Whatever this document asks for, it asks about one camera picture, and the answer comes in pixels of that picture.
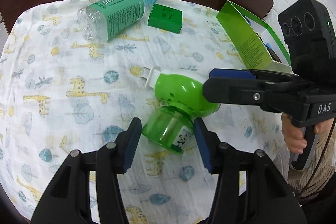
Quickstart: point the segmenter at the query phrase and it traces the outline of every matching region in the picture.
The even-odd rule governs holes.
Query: green box
[[[259,17],[228,0],[218,13],[217,19],[247,69],[292,72],[285,46],[272,28]],[[275,53],[281,62],[275,61],[270,52],[273,56]]]
[[[149,15],[148,26],[180,33],[182,28],[182,11],[154,4]]]

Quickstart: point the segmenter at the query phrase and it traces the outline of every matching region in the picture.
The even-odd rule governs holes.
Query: panda sticker
[[[176,135],[175,140],[171,145],[171,148],[178,154],[183,154],[184,144],[188,141],[192,134],[193,133],[189,128],[183,126],[179,133]]]

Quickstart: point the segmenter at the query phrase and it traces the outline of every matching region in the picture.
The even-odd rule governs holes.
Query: open green box lid
[[[272,28],[259,17],[228,0],[217,19],[247,69],[292,72],[285,46]]]

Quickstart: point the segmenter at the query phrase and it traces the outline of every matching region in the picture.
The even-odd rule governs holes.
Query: green liquid bottle
[[[184,111],[165,106],[155,110],[142,134],[165,149],[182,154],[185,143],[193,135],[193,122]]]
[[[86,40],[104,43],[151,10],[156,0],[99,0],[77,13]]]
[[[161,71],[159,67],[142,77],[147,79],[146,87],[152,87],[155,96],[168,104],[150,116],[142,134],[173,153],[183,154],[194,133],[192,120],[218,109],[218,104],[209,103],[202,94],[206,78],[194,71]]]

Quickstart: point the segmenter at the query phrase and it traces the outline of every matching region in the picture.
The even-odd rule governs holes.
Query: human hand
[[[301,129],[292,125],[289,115],[282,113],[282,134],[288,149],[293,153],[302,154],[307,146],[307,141],[303,137]],[[315,133],[323,134],[330,132],[334,119],[320,122],[315,125]]]

